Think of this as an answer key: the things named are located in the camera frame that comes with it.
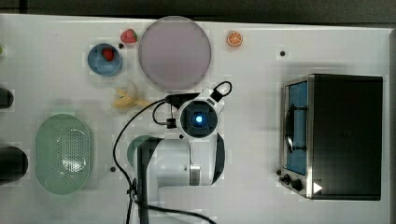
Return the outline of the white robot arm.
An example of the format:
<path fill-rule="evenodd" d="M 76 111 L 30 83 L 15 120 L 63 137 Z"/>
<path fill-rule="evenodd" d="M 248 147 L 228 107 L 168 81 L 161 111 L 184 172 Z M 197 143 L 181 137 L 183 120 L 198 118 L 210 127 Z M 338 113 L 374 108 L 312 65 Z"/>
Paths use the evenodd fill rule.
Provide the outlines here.
<path fill-rule="evenodd" d="M 165 102 L 177 109 L 177 138 L 145 135 L 134 147 L 132 166 L 137 182 L 138 224 L 209 223 L 210 218 L 165 208 L 160 199 L 164 187 L 211 186 L 225 164 L 223 138 L 218 133 L 224 95 L 206 89 L 173 94 Z"/>

